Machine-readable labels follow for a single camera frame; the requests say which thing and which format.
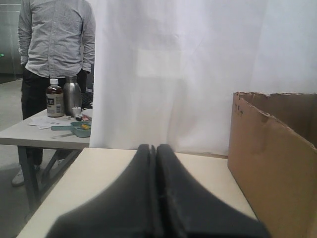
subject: cardboard box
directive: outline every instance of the cardboard box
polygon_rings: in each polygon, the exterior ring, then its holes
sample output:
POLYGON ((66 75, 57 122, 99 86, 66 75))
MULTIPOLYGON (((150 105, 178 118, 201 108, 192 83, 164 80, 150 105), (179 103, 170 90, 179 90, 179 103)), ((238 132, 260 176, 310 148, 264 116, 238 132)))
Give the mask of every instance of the cardboard box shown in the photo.
POLYGON ((317 95, 236 93, 228 167, 274 238, 317 238, 317 95))

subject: table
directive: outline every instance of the table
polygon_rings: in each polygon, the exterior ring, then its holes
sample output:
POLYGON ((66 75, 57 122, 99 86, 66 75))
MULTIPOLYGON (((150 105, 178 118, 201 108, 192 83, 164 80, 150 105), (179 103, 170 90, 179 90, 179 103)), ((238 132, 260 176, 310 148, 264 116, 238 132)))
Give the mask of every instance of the table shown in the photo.
MULTIPOLYGON (((18 238, 44 238, 55 220, 98 196, 124 171, 135 151, 86 148, 69 167, 18 238)), ((227 160, 178 154, 177 157, 208 191, 228 205, 256 219, 227 167, 227 160)))
MULTIPOLYGON (((46 116, 46 114, 47 112, 44 110, 31 118, 46 116)), ((51 131, 50 129, 39 130, 36 126, 28 125, 28 123, 31 122, 31 118, 0 132, 0 144, 18 146, 19 163, 23 170, 30 211, 34 212, 41 203, 41 196, 57 180, 57 177, 67 169, 67 166, 73 162, 80 151, 89 146, 89 138, 79 138, 70 131, 51 131), (33 161, 27 160, 26 158, 26 147, 69 149, 73 150, 73 152, 61 163, 58 170, 54 173, 51 182, 48 182, 46 179, 47 184, 39 189, 33 161)), ((62 117, 59 120, 68 120, 68 118, 62 117)), ((49 163, 48 167, 44 170, 44 175, 49 173, 54 162, 55 161, 52 160, 49 163)))

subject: gray checkered shirt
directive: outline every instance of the gray checkered shirt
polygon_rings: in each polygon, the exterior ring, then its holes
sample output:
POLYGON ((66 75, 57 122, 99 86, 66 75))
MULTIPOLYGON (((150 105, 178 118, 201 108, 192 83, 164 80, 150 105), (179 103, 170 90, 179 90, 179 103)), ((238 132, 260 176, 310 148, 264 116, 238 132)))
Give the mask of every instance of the gray checkered shirt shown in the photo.
POLYGON ((22 0, 18 36, 21 64, 38 76, 91 71, 95 17, 86 0, 22 0))

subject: white backdrop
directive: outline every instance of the white backdrop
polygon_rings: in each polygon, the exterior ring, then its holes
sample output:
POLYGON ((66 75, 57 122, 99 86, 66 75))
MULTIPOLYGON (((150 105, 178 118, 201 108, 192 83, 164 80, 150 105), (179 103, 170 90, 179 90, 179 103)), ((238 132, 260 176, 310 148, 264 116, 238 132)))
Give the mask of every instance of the white backdrop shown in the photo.
POLYGON ((234 92, 317 92, 316 0, 90 2, 91 147, 227 154, 234 92))

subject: white tabletop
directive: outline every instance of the white tabletop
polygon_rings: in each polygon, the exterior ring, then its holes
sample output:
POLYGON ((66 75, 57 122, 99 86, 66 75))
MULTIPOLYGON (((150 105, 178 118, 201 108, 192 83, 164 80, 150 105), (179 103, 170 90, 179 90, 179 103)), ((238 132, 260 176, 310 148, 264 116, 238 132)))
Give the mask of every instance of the white tabletop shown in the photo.
MULTIPOLYGON (((45 115, 46 110, 32 117, 42 117, 45 115)), ((62 117, 58 120, 67 120, 67 118, 62 117)), ((73 150, 81 150, 89 147, 89 138, 79 138, 70 131, 40 130, 36 126, 28 125, 30 122, 31 118, 1 131, 0 144, 73 150)))
MULTIPOLYGON (((135 151, 86 148, 42 203, 18 238, 44 238, 55 220, 98 196, 127 167, 135 151)), ((228 205, 256 219, 227 167, 226 159, 177 154, 207 190, 228 205)))

